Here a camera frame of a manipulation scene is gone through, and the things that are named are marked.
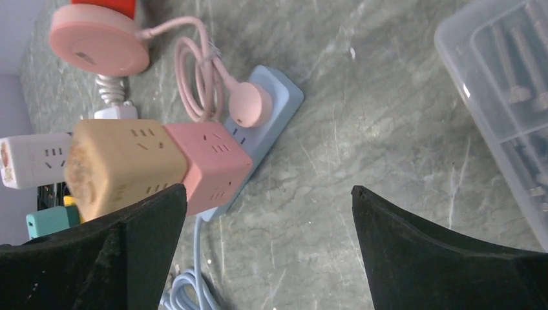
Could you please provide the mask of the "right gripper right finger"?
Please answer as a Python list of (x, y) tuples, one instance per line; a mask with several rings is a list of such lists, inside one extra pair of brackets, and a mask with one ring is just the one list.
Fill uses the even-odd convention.
[(352, 211), (376, 309), (546, 309), (547, 254), (484, 242), (366, 187)]

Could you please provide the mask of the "white power strip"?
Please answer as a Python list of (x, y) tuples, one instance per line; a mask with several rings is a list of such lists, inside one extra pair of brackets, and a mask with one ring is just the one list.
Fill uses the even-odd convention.
[(124, 77), (98, 74), (95, 82), (106, 107), (94, 113), (94, 119), (138, 119), (137, 108), (126, 98)]

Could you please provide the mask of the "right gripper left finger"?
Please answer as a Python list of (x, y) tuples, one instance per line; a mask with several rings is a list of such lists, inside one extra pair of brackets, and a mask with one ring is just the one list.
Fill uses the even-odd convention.
[(156, 309), (187, 211), (172, 185), (76, 227), (1, 246), (2, 309)]

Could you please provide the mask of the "clear plastic screw box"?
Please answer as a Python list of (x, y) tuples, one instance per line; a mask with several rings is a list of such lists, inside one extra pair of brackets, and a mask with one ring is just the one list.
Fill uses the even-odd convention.
[(547, 247), (547, 2), (473, 1), (434, 42), (522, 214)]

